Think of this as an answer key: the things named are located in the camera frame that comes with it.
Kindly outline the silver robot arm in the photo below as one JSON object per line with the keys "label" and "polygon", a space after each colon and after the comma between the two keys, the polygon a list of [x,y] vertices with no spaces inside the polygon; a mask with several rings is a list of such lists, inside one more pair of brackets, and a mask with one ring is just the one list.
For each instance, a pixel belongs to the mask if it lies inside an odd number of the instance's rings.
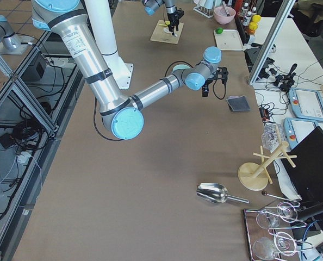
{"label": "silver robot arm", "polygon": [[227,83],[227,68],[219,66],[221,50],[211,46],[194,67],[175,67],[170,75],[148,88],[125,96],[89,31],[87,5],[80,1],[32,1],[32,8],[34,26],[61,37],[100,103],[103,125],[117,140],[138,136],[144,126],[141,110],[179,87],[199,90],[218,79]]}
{"label": "silver robot arm", "polygon": [[144,10],[148,15],[153,15],[158,8],[165,5],[169,24],[167,25],[169,32],[175,36],[175,30],[178,31],[179,20],[184,16],[184,10],[176,7],[174,0],[142,0]]}

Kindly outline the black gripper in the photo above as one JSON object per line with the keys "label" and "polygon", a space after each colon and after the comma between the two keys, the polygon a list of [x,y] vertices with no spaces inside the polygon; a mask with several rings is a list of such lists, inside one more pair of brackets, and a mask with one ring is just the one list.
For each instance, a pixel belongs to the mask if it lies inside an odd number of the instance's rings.
{"label": "black gripper", "polygon": [[170,7],[166,8],[167,17],[170,21],[168,25],[169,31],[172,33],[173,36],[178,36],[178,25],[179,20],[184,16],[184,10],[178,9],[177,7]]}
{"label": "black gripper", "polygon": [[212,83],[214,80],[221,80],[224,87],[227,85],[228,80],[228,69],[227,67],[218,67],[216,72],[211,74],[210,77],[205,81],[204,86],[202,87],[202,97],[208,97],[209,95],[209,87],[208,85]]}

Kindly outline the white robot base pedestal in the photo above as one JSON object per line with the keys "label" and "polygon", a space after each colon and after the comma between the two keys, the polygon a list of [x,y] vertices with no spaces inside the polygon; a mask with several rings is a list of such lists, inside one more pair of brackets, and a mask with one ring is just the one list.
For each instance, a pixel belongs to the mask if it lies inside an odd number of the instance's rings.
{"label": "white robot base pedestal", "polygon": [[96,44],[120,89],[128,89],[134,65],[120,57],[108,1],[85,1]]}

